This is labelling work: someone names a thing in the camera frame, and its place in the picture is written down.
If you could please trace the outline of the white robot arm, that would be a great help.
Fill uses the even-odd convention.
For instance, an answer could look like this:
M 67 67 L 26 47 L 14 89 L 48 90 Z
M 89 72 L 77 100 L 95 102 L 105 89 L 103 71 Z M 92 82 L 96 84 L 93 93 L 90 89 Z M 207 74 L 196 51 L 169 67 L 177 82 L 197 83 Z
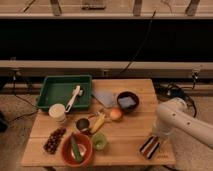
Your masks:
M 189 116 L 185 113 L 186 109 L 187 104 L 181 98 L 173 98 L 158 104 L 157 119 L 153 124 L 152 133 L 166 139 L 175 127 L 213 149 L 213 125 Z

